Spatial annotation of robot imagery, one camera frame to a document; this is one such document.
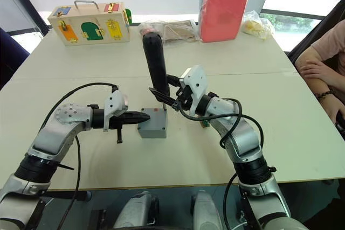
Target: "metal handle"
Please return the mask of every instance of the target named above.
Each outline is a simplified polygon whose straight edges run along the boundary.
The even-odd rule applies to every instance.
[[[77,2],[80,2],[80,3],[93,3],[93,4],[96,5],[97,9],[99,10],[98,5],[97,5],[97,3],[95,1],[92,1],[92,0],[76,0],[76,1],[74,1],[75,7],[77,9],[79,9],[78,6],[77,6]]]

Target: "white table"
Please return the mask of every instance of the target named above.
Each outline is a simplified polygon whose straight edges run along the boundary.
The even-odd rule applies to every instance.
[[[37,56],[29,57],[26,67],[31,58]],[[297,73],[210,75],[208,80],[209,90],[221,97],[240,100],[244,113],[260,122],[265,134],[264,155],[270,166],[277,167],[277,181],[345,176],[344,141]],[[96,81],[118,84],[128,94],[129,110],[160,106],[147,89],[151,84],[147,76],[11,80],[0,91],[0,143],[3,148],[0,186],[16,170],[53,104],[69,90]],[[66,102],[102,106],[109,91],[109,87],[103,86],[86,88]],[[234,169],[218,144],[216,131],[211,127],[203,129],[198,122],[189,121],[171,109],[168,120],[168,137],[164,140],[141,139],[136,126],[124,126],[122,144],[116,144],[116,131],[91,130],[79,134],[80,188],[226,183]],[[63,164],[77,167],[75,145]],[[58,169],[51,189],[74,189],[76,175],[76,170]]]
[[[65,47],[50,31],[12,78],[103,78],[148,76],[141,37],[131,27],[131,41]],[[168,74],[181,75],[200,64],[207,75],[295,72],[273,38],[266,41],[239,33],[218,43],[177,43],[164,47]]]

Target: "bracelet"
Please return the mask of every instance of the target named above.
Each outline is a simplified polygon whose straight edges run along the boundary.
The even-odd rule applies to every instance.
[[[314,94],[314,95],[315,95],[316,99],[318,101],[320,101],[321,99],[325,98],[326,95],[329,95],[329,94],[335,94],[335,92],[333,90],[330,90],[330,91],[324,92],[322,94]]]

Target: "gray box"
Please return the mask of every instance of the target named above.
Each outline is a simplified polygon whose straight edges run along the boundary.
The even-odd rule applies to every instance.
[[[150,115],[150,119],[138,124],[140,136],[142,138],[167,138],[167,111],[158,108],[143,108],[141,111]]]

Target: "yellow door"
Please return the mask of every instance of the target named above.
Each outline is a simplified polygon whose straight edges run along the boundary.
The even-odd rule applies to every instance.
[[[60,21],[59,25],[60,31],[65,36],[66,40],[76,43],[78,41],[77,35],[75,35],[72,27],[69,24],[66,24],[64,21]]]
[[[110,37],[112,37],[114,40],[121,40],[122,33],[119,27],[119,23],[110,19],[106,22],[106,25],[109,30]]]

